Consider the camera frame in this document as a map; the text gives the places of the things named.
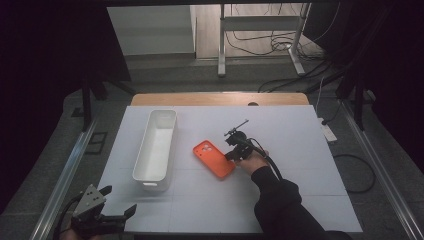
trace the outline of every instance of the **white bin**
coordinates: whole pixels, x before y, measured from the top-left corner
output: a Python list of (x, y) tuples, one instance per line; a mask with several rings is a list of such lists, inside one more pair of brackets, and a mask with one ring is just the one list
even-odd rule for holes
[(144, 190), (168, 189), (172, 179), (176, 128), (175, 111), (153, 110), (150, 113), (133, 171), (133, 178)]

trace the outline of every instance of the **phone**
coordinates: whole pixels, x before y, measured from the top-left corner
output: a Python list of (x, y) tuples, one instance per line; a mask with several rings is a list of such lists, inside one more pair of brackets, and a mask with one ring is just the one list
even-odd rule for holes
[(221, 179), (225, 178), (236, 167), (233, 161), (228, 161), (225, 155), (208, 140), (195, 146), (193, 153)]

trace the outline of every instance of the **wooden board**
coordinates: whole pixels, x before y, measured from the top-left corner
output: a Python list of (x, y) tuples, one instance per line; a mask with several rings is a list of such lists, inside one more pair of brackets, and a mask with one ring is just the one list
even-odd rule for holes
[(134, 96), (131, 106), (309, 105), (303, 93), (149, 93)]

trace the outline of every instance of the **white table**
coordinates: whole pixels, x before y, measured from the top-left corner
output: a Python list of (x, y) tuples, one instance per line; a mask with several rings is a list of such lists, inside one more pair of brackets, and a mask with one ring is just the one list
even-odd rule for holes
[[(174, 170), (166, 192), (143, 191), (132, 178), (149, 113), (177, 112)], [(361, 232), (312, 106), (145, 106), (128, 107), (99, 189), (112, 185), (105, 215), (120, 215), (136, 203), (127, 232), (258, 233), (253, 207), (259, 191), (237, 168), (217, 179), (192, 153), (207, 139), (223, 153), (232, 150), (224, 133), (239, 125), (270, 152), (282, 176), (299, 185), (303, 205), (326, 230)]]

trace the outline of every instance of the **table leg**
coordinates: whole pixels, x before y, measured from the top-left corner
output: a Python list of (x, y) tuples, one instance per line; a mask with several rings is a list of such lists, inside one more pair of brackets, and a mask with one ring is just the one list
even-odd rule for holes
[(299, 61), (299, 57), (297, 56), (297, 45), (299, 44), (299, 39), (303, 31), (303, 27), (305, 26), (306, 15), (308, 14), (310, 3), (305, 3), (305, 6), (300, 13), (299, 24), (297, 26), (296, 34), (293, 38), (293, 43), (289, 49), (289, 54), (296, 69), (297, 75), (302, 76), (305, 75), (305, 70), (303, 69), (302, 64)]
[(225, 5), (221, 4), (221, 18), (219, 29), (219, 55), (218, 55), (218, 77), (225, 77), (225, 44), (224, 44), (224, 15)]

